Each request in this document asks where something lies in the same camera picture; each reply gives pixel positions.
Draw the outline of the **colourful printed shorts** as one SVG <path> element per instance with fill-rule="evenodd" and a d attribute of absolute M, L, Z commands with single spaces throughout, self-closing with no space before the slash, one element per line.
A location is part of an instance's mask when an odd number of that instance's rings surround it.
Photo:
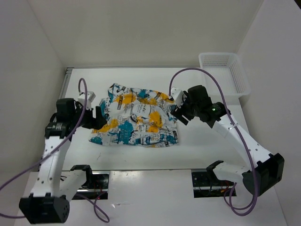
<path fill-rule="evenodd" d="M 114 83 L 99 107 L 107 123 L 92 130 L 91 143 L 159 148 L 179 142 L 177 119 L 171 114 L 176 104 L 165 93 Z"/>

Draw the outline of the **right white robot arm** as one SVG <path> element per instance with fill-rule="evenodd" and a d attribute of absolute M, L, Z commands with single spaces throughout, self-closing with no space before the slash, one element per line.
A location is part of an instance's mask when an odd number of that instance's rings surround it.
<path fill-rule="evenodd" d="M 187 125 L 198 117 L 228 141 L 245 161 L 244 166 L 217 160 L 206 168 L 207 182 L 217 185 L 222 180 L 242 183 L 249 193 L 261 196 L 282 179 L 284 158 L 272 154 L 255 141 L 234 119 L 221 102 L 213 103 L 202 85 L 182 91 L 173 87 L 171 98 L 176 107 L 171 114 Z"/>

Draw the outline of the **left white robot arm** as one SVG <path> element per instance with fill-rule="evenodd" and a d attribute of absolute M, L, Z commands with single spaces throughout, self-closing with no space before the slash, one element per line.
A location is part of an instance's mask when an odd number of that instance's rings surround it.
<path fill-rule="evenodd" d="M 93 117 L 92 99 L 81 93 L 77 100 L 59 99 L 56 102 L 56 121 L 45 128 L 45 150 L 37 180 L 28 197 L 20 199 L 19 209 L 30 224 L 65 223 L 70 201 L 81 187 L 94 182 L 89 165 L 74 165 L 62 179 L 63 163 L 76 127 L 98 129 L 105 120 L 97 108 Z"/>

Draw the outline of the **white plastic basket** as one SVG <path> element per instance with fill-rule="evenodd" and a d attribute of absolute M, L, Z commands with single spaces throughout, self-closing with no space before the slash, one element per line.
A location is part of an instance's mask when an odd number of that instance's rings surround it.
<path fill-rule="evenodd" d="M 201 53 L 200 68 L 210 73 L 218 82 L 227 102 L 248 96 L 251 88 L 239 56 L 229 52 Z"/>

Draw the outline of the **aluminium table edge rail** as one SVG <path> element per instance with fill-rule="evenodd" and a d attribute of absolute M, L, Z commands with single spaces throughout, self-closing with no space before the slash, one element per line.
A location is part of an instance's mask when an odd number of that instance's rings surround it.
<path fill-rule="evenodd" d="M 61 98 L 56 101 L 56 112 L 51 116 L 48 125 L 45 127 L 45 151 L 39 161 L 38 170 L 48 161 L 47 157 L 52 156 L 54 150 L 72 137 L 72 120 L 75 115 L 73 98 Z"/>

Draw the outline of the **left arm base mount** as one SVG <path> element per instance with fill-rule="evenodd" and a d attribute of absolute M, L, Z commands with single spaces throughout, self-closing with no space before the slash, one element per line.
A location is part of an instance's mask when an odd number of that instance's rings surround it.
<path fill-rule="evenodd" d="M 76 192 L 73 200 L 83 200 L 84 198 L 78 194 L 90 199 L 107 200 L 109 187 L 110 172 L 109 171 L 93 171 L 92 183 L 82 185 Z"/>

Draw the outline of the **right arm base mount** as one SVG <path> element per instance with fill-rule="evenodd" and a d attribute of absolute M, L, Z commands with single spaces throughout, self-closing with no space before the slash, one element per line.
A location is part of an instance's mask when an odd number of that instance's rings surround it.
<path fill-rule="evenodd" d="M 194 198 L 229 196 L 234 183 L 227 180 L 212 182 L 205 170 L 191 172 Z"/>

